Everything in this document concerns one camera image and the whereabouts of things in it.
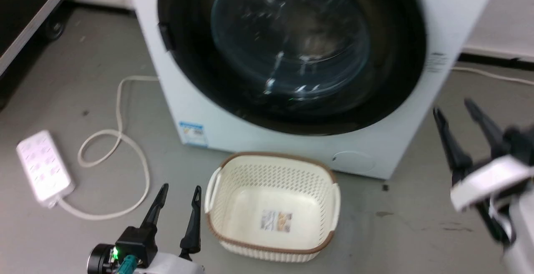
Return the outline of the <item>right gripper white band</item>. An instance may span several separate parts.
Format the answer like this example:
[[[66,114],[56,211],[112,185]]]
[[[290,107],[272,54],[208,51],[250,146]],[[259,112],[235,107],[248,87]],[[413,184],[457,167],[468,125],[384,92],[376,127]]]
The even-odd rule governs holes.
[[[534,247],[534,126],[500,127],[471,98],[464,100],[481,128],[491,156],[473,162],[452,135],[442,111],[433,108],[451,171],[450,200],[457,212],[475,209],[490,236],[504,247],[518,241]]]

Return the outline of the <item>paper label sticker in basket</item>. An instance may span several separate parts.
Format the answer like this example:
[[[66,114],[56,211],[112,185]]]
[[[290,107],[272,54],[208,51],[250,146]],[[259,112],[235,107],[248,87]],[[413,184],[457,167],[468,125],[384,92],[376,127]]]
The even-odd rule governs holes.
[[[265,210],[261,213],[260,229],[263,231],[291,231],[292,213]]]

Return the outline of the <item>white front-load washing machine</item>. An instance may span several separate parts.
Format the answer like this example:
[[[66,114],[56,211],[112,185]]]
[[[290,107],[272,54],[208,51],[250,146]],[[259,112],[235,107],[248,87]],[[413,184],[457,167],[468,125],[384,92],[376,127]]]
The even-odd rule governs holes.
[[[351,133],[327,136],[280,133],[219,108],[186,79],[164,47],[157,0],[132,0],[132,5],[178,132],[180,121],[197,123],[204,126],[208,149],[286,153],[321,161],[330,168],[334,154],[362,152],[375,160],[375,167],[359,175],[387,180],[406,154],[488,2],[423,0],[427,52],[415,90],[386,119]]]

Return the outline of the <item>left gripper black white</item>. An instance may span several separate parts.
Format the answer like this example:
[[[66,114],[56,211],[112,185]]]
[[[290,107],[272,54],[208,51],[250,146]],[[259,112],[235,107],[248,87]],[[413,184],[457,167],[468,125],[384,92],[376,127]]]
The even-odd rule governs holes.
[[[155,234],[159,214],[165,206],[169,184],[160,188],[140,228],[129,226],[113,245],[98,244],[87,260],[87,274],[205,274],[191,255],[201,251],[202,187],[196,186],[192,213],[179,255],[159,252]]]

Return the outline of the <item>blue energy label sticker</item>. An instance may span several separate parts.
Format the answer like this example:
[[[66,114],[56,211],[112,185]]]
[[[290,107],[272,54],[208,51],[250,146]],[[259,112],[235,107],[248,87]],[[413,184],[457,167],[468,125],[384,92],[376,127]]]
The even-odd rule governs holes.
[[[179,137],[183,144],[198,147],[208,147],[204,126],[197,123],[179,122]]]

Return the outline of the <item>white power strip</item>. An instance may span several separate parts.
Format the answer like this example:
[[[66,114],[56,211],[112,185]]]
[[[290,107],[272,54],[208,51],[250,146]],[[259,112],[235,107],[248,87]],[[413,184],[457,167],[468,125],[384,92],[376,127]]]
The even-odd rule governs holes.
[[[53,208],[74,191],[74,181],[48,130],[20,141],[16,152],[35,200],[42,207]]]

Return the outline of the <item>round white drain filter cover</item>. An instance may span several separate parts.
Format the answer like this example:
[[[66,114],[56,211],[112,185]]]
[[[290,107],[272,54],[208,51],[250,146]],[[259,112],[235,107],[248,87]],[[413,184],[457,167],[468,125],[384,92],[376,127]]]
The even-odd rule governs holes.
[[[332,168],[342,173],[363,174],[375,167],[375,160],[368,154],[343,151],[332,156]]]

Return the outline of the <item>black caster wheel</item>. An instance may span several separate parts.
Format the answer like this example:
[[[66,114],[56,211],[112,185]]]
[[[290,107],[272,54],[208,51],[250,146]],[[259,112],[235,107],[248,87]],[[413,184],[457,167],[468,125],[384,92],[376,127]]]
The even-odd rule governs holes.
[[[59,16],[50,15],[41,25],[41,36],[44,40],[56,41],[64,32],[65,23]]]

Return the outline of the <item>black wheeled cart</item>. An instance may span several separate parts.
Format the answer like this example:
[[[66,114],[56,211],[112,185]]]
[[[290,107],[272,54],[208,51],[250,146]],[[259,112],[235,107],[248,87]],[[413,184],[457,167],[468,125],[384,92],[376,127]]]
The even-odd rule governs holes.
[[[64,0],[0,0],[0,78]]]

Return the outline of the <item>cream perforated laundry basket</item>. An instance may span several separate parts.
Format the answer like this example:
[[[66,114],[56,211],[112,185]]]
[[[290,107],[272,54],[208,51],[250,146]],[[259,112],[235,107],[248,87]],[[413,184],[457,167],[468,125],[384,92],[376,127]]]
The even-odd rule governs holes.
[[[263,231],[265,210],[292,213],[291,231]],[[210,177],[204,212],[219,243],[238,255],[303,263],[332,241],[341,191],[335,174],[313,159],[271,152],[229,156]]]

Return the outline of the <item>round black glass washer door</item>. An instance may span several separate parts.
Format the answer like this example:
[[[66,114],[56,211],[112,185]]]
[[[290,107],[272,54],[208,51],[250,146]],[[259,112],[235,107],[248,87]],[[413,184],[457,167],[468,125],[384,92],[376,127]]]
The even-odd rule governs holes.
[[[423,0],[157,0],[164,47],[212,103],[265,129],[341,135],[419,82]]]

